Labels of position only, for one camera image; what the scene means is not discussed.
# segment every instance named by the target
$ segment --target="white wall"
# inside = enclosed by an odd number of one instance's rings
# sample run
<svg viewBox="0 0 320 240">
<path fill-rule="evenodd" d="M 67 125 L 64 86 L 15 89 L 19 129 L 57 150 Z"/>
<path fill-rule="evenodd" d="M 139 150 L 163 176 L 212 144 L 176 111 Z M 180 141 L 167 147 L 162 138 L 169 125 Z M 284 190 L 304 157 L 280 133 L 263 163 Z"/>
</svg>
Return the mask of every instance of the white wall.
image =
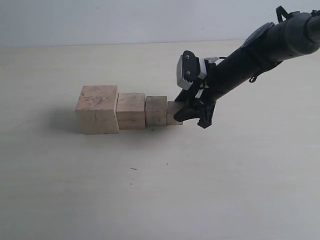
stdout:
<svg viewBox="0 0 320 240">
<path fill-rule="evenodd" d="M 0 47 L 244 39 L 319 0 L 0 0 Z"/>
</svg>

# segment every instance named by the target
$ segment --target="wooden block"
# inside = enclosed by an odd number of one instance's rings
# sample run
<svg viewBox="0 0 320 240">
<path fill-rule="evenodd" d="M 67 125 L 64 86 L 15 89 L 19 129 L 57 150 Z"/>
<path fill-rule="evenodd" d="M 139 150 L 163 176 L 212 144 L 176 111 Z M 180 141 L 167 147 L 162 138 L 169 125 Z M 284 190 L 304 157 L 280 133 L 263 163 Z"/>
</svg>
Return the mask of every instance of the wooden block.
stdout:
<svg viewBox="0 0 320 240">
<path fill-rule="evenodd" d="M 147 126 L 167 125 L 167 97 L 147 96 L 145 99 L 145 123 Z"/>
<path fill-rule="evenodd" d="M 120 93 L 116 106 L 116 116 L 120 129 L 144 129 L 145 117 L 144 93 Z"/>
<path fill-rule="evenodd" d="M 75 111 L 84 134 L 117 134 L 118 86 L 83 86 Z"/>
<path fill-rule="evenodd" d="M 178 122 L 174 120 L 174 115 L 182 109 L 184 106 L 183 102 L 179 101 L 168 101 L 168 111 L 166 115 L 166 124 L 167 125 L 182 125 L 183 122 Z"/>
</svg>

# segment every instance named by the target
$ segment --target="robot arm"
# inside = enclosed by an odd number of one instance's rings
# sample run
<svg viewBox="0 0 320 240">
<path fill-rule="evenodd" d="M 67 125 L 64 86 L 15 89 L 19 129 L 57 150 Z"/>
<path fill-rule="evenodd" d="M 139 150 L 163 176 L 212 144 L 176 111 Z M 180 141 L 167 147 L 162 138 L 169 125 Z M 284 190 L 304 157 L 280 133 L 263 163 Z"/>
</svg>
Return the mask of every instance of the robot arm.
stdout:
<svg viewBox="0 0 320 240">
<path fill-rule="evenodd" d="M 309 55 L 320 48 L 320 11 L 287 13 L 276 9 L 278 23 L 269 22 L 253 32 L 228 57 L 199 58 L 184 51 L 177 64 L 177 85 L 182 91 L 175 101 L 183 102 L 174 119 L 199 119 L 198 125 L 212 124 L 216 101 L 246 80 L 272 70 L 284 60 Z"/>
</svg>

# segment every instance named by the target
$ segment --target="wooden cube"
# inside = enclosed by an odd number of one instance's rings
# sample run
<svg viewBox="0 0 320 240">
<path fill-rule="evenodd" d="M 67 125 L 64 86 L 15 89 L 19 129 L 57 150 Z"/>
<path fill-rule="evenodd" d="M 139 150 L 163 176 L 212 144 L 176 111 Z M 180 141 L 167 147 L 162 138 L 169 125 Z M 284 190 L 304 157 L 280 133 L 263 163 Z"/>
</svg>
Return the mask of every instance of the wooden cube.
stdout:
<svg viewBox="0 0 320 240">
<path fill-rule="evenodd" d="M 120 93 L 116 116 L 120 129 L 146 128 L 144 93 Z"/>
<path fill-rule="evenodd" d="M 167 125 L 167 96 L 147 96 L 145 99 L 147 126 Z"/>
<path fill-rule="evenodd" d="M 118 86 L 83 86 L 75 111 L 84 134 L 117 134 Z"/>
<path fill-rule="evenodd" d="M 174 120 L 174 115 L 182 109 L 184 106 L 183 102 L 179 101 L 168 101 L 168 110 L 166 115 L 166 124 L 167 125 L 182 125 L 183 122 L 178 122 Z"/>
</svg>

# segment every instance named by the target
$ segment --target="white table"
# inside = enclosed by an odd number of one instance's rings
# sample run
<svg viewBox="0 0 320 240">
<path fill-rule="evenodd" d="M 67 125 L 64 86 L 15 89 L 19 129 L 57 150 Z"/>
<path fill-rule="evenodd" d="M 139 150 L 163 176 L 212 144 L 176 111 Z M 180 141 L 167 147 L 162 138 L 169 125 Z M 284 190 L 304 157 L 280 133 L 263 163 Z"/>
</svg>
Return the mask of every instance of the white table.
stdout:
<svg viewBox="0 0 320 240">
<path fill-rule="evenodd" d="M 241 43 L 1 49 L 0 239 L 319 239 L 320 52 L 231 91 L 210 128 L 79 133 L 83 85 L 174 100 L 184 50 Z"/>
</svg>

